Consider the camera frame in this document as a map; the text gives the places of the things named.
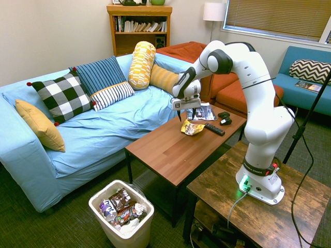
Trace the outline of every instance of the yellow chip bag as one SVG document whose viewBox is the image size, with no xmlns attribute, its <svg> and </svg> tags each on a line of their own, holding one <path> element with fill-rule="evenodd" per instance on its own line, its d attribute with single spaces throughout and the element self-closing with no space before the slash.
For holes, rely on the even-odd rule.
<svg viewBox="0 0 331 248">
<path fill-rule="evenodd" d="M 195 135 L 197 133 L 200 133 L 205 125 L 202 124 L 192 124 L 187 119 L 184 121 L 182 125 L 181 131 L 187 135 Z"/>
</svg>

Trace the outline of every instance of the tripod stand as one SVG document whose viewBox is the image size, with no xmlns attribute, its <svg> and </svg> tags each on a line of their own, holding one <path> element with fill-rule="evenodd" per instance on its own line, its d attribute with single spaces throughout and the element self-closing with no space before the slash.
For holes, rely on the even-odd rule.
<svg viewBox="0 0 331 248">
<path fill-rule="evenodd" d="M 293 141 L 293 143 L 292 143 L 292 145 L 291 145 L 291 147 L 290 147 L 288 153 L 286 154 L 286 156 L 285 156 L 285 158 L 284 158 L 284 161 L 283 161 L 284 164 L 287 163 L 288 159 L 289 159 L 290 156 L 291 156 L 292 151 L 294 150 L 294 148 L 295 148 L 295 146 L 296 146 L 296 143 L 298 143 L 299 139 L 300 139 L 301 136 L 303 135 L 303 133 L 304 133 L 304 131 L 305 131 L 305 129 L 306 129 L 306 124 L 307 124 L 307 122 L 309 121 L 310 116 L 311 116 L 312 112 L 314 111 L 314 109 L 315 109 L 315 107 L 316 107 L 316 105 L 317 105 L 319 99 L 321 98 L 321 95 L 322 95 L 322 93 L 323 93 L 325 87 L 327 86 L 327 84 L 328 84 L 330 78 L 331 78 L 331 71 L 330 71 L 329 74 L 327 75 L 327 77 L 326 77 L 326 79 L 325 79 L 325 81 L 324 81 L 324 83 L 323 83 L 323 85 L 322 85 L 322 87 L 321 87 L 321 89 L 320 89 L 320 92 L 317 94 L 317 96 L 316 96 L 316 98 L 315 98 L 315 100 L 314 100 L 314 102 L 313 102 L 313 104 L 312 104 L 312 106 L 311 106 L 311 108 L 310 108 L 310 110 L 309 110 L 309 112 L 308 112 L 308 114 L 307 114 L 307 116 L 306 116 L 304 122 L 303 122 L 302 125 L 299 127 L 299 129 L 298 129 L 298 131 L 296 132 L 296 134 L 293 136 L 294 141 Z"/>
</svg>

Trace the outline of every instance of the white wall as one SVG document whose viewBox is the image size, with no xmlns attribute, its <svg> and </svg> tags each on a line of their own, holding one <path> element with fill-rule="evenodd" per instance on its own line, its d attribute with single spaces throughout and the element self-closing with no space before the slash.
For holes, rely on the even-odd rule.
<svg viewBox="0 0 331 248">
<path fill-rule="evenodd" d="M 166 5 L 173 7 L 171 45 L 209 42 L 212 23 L 202 20 L 205 2 L 221 0 L 165 0 Z M 1 0 L 0 86 L 112 56 L 106 10 L 111 3 L 111 0 Z M 292 44 L 221 32 L 220 27 L 221 23 L 214 23 L 213 39 L 251 43 L 261 53 L 272 76 Z M 331 50 L 301 43 L 293 45 Z"/>
</svg>

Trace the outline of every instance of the black remote control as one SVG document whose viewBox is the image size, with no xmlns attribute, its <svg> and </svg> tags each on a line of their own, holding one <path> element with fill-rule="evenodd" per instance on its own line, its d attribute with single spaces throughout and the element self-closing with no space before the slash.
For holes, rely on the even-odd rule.
<svg viewBox="0 0 331 248">
<path fill-rule="evenodd" d="M 217 133 L 221 136 L 225 135 L 225 132 L 222 129 L 219 129 L 210 123 L 206 123 L 205 128 L 209 129 L 209 130 L 213 131 L 214 133 Z"/>
</svg>

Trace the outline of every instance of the lamp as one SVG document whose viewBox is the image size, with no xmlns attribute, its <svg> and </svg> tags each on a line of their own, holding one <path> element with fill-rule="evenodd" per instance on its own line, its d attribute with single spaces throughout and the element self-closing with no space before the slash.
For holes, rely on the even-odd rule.
<svg viewBox="0 0 331 248">
<path fill-rule="evenodd" d="M 210 41 L 212 41 L 214 22 L 224 21 L 226 9 L 226 3 L 205 3 L 203 11 L 203 20 L 212 21 L 212 32 L 210 34 Z"/>
</svg>

